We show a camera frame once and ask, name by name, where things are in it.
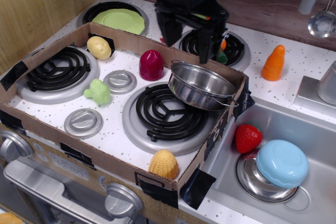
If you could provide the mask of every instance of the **green plate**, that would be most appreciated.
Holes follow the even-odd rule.
[[[145,28],[145,20],[128,9],[110,9],[99,13],[92,22],[139,35]]]

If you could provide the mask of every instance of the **oven door handle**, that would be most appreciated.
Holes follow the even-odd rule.
[[[106,220],[63,196],[62,182],[20,162],[10,162],[4,169],[4,176],[21,190],[53,206],[54,208],[89,224],[132,224],[129,217]]]

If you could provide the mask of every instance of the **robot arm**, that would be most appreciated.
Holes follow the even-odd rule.
[[[157,0],[155,6],[159,27],[168,46],[181,38],[183,24],[186,24],[198,31],[201,64],[218,53],[229,13],[216,0]],[[205,20],[195,14],[210,19]]]

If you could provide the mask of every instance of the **stainless steel pot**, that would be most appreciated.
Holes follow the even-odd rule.
[[[219,74],[182,61],[173,61],[171,70],[169,88],[183,102],[209,111],[238,106],[235,87]]]

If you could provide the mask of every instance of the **blue bowl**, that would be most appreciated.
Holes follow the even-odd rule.
[[[302,150],[285,140],[267,142],[258,152],[256,163],[267,180],[284,188],[301,185],[309,171],[308,160]]]

